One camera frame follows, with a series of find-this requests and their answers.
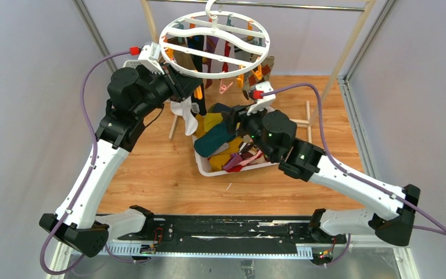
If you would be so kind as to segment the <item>white round clip hanger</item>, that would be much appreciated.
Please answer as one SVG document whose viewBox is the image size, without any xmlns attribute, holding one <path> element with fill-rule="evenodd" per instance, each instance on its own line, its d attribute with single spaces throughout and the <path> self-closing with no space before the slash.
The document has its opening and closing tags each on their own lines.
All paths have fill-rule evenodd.
<svg viewBox="0 0 446 279">
<path fill-rule="evenodd" d="M 267 30 L 248 16 L 214 10 L 214 4 L 207 1 L 204 11 L 180 16 L 163 28 L 159 44 L 165 61 L 186 76 L 203 79 L 242 76 L 258 68 L 270 51 Z M 216 73 L 184 66 L 177 54 L 200 59 L 207 67 L 218 62 L 222 69 Z"/>
</svg>

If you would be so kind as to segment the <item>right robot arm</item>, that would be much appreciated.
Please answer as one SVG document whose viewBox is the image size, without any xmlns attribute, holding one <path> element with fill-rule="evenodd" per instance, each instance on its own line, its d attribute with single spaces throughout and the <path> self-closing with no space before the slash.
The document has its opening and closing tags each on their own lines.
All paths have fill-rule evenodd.
<svg viewBox="0 0 446 279">
<path fill-rule="evenodd" d="M 307 228 L 314 241 L 361 234 L 390 245 L 409 244 L 416 211 L 404 202 L 417 205 L 418 187 L 386 184 L 340 163 L 323 148 L 297 138 L 297 124 L 279 110 L 248 114 L 245 106 L 235 106 L 223 114 L 223 121 L 229 133 L 248 135 L 288 177 L 326 186 L 363 205 L 357 210 L 315 210 Z"/>
</svg>

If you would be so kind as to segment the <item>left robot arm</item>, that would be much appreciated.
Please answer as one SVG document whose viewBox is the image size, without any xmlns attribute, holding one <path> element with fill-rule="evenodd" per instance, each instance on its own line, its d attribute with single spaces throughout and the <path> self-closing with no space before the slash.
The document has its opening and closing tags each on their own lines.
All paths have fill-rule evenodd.
<svg viewBox="0 0 446 279">
<path fill-rule="evenodd" d="M 130 233 L 142 240 L 151 238 L 155 224 L 149 210 L 131 206 L 121 213 L 98 216 L 98 206 L 144 132 L 145 117 L 167 100 L 190 100 L 202 82 L 167 64 L 159 74 L 142 65 L 115 71 L 107 86 L 106 114 L 94 133 L 90 158 L 56 212 L 42 215 L 40 227 L 87 257 L 96 256 L 109 241 Z"/>
</svg>

